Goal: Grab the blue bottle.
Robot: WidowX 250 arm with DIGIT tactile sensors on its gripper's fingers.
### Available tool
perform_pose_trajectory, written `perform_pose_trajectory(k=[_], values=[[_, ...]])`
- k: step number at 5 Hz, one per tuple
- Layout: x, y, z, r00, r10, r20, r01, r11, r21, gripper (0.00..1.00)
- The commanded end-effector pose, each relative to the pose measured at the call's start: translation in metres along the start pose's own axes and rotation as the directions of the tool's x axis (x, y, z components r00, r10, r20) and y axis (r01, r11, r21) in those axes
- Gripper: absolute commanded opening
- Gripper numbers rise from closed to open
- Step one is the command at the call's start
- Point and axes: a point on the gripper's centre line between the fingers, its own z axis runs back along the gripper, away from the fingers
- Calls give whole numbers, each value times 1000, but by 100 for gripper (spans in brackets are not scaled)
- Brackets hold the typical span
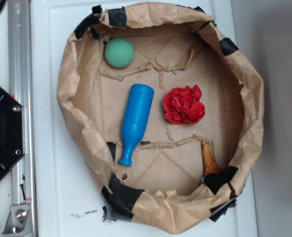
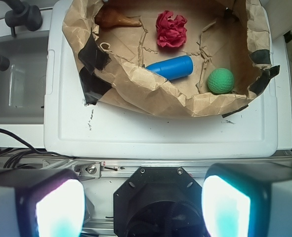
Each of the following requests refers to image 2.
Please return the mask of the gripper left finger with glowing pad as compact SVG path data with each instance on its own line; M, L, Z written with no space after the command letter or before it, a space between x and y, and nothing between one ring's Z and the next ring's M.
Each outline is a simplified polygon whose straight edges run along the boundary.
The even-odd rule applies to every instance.
M79 237L84 187L70 169L0 169L0 237Z

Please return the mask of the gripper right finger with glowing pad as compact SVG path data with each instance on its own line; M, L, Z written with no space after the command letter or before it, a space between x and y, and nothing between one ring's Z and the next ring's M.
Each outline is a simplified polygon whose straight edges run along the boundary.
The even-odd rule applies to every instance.
M212 237L292 237L292 162L213 164L202 212Z

